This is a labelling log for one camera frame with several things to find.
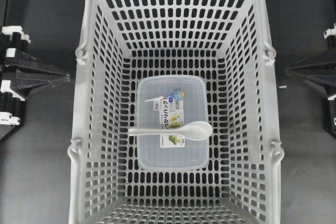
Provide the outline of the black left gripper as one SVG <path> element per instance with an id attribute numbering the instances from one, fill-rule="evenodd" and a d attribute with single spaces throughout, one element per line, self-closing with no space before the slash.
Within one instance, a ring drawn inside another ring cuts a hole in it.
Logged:
<path id="1" fill-rule="evenodd" d="M 30 55 L 17 56 L 20 51 L 26 52 L 29 44 L 29 35 L 24 33 L 22 26 L 1 27 L 1 140 L 8 139 L 24 125 L 25 99 L 32 91 L 55 87 L 70 81 L 67 71 L 46 64 Z M 6 60 L 14 59 L 14 66 L 6 64 Z M 17 70 L 60 77 L 45 80 L 16 79 Z"/>

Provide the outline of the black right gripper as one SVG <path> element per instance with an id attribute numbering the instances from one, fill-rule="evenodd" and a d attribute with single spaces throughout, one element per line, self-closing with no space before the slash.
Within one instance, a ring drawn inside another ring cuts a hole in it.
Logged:
<path id="1" fill-rule="evenodd" d="M 335 133 L 335 24 L 323 35 L 329 51 L 289 65 L 286 75 L 315 89 L 323 98 L 328 98 L 330 132 Z"/>

